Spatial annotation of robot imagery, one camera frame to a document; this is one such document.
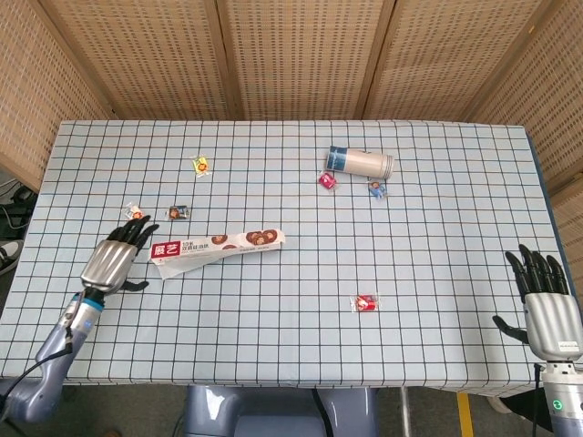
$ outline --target yellow floor marking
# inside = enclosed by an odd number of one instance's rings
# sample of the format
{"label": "yellow floor marking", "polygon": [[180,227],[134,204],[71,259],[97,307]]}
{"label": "yellow floor marking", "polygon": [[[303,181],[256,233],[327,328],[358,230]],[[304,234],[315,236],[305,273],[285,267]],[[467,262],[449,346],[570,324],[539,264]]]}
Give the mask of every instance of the yellow floor marking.
{"label": "yellow floor marking", "polygon": [[470,400],[467,393],[457,394],[457,410],[459,411],[459,427],[462,430],[462,437],[474,437]]}

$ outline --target small snack packet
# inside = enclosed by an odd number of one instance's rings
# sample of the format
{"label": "small snack packet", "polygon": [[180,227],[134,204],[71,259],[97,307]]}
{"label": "small snack packet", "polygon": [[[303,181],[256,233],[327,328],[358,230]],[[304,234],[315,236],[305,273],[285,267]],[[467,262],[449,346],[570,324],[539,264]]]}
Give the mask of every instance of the small snack packet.
{"label": "small snack packet", "polygon": [[338,181],[330,173],[323,171],[318,177],[318,182],[326,189],[337,189]]}
{"label": "small snack packet", "polygon": [[376,198],[386,198],[388,196],[386,186],[378,180],[371,180],[368,183],[368,190]]}
{"label": "small snack packet", "polygon": [[139,208],[139,206],[134,202],[129,202],[124,208],[121,209],[121,213],[128,220],[141,219],[144,217],[144,213]]}
{"label": "small snack packet", "polygon": [[190,159],[192,159],[192,166],[194,167],[194,171],[197,172],[197,178],[210,174],[209,161],[203,155],[191,157]]}
{"label": "small snack packet", "polygon": [[186,205],[177,205],[170,207],[166,213],[168,220],[186,220],[190,217],[189,207]]}
{"label": "small snack packet", "polygon": [[370,312],[379,309],[378,297],[374,294],[361,294],[350,298],[353,312]]}

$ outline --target white packaging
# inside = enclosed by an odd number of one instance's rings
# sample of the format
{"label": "white packaging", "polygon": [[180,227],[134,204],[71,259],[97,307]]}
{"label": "white packaging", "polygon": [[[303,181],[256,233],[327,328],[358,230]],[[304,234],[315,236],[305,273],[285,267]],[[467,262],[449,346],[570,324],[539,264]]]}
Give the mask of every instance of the white packaging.
{"label": "white packaging", "polygon": [[152,244],[150,260],[158,266],[162,279],[168,279],[231,255],[281,249],[284,242],[279,229],[167,241]]}

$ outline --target rattan screen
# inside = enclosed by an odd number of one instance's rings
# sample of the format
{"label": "rattan screen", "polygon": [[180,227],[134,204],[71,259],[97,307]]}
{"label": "rattan screen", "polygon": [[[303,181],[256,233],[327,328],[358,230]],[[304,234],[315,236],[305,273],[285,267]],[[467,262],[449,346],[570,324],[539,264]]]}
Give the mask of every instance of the rattan screen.
{"label": "rattan screen", "polygon": [[125,118],[229,118],[203,0],[46,0]]}
{"label": "rattan screen", "polygon": [[581,29],[581,2],[567,0],[473,117],[525,126],[535,141],[546,180],[569,172],[583,158]]}
{"label": "rattan screen", "polygon": [[39,189],[61,120],[109,113],[28,2],[0,2],[0,23],[0,163]]}
{"label": "rattan screen", "polygon": [[459,120],[539,0],[406,0],[366,118]]}
{"label": "rattan screen", "polygon": [[226,5],[246,118],[354,117],[382,0]]}
{"label": "rattan screen", "polygon": [[583,190],[553,207],[579,300],[583,301]]}

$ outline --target paper cup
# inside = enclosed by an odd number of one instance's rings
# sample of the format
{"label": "paper cup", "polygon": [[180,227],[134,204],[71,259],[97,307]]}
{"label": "paper cup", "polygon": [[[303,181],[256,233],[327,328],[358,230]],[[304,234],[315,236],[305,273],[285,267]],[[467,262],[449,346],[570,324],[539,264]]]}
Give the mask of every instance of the paper cup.
{"label": "paper cup", "polygon": [[369,178],[388,179],[393,174],[393,157],[364,150],[331,146],[326,169]]}

